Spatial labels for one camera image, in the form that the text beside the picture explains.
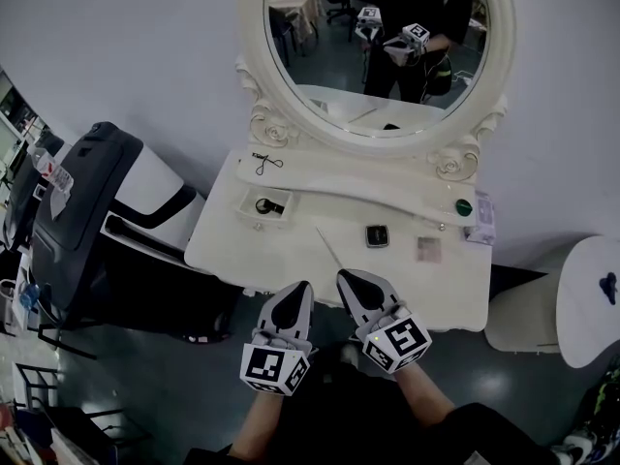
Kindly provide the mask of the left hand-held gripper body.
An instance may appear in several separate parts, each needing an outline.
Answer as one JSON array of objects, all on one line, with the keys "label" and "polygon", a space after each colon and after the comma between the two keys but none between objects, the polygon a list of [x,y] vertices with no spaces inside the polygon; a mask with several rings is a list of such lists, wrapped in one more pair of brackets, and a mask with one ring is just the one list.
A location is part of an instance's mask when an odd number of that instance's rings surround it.
[{"label": "left hand-held gripper body", "polygon": [[291,396],[310,369],[313,345],[255,329],[243,347],[240,380],[256,391]]}]

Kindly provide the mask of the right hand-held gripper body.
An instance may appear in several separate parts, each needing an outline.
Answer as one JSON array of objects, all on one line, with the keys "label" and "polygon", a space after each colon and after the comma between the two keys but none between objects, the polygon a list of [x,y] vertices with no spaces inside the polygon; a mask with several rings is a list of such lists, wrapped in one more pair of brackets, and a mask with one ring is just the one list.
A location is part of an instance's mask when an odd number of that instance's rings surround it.
[{"label": "right hand-held gripper body", "polygon": [[388,374],[394,374],[421,358],[431,337],[419,316],[398,302],[373,314],[356,329],[362,353]]}]

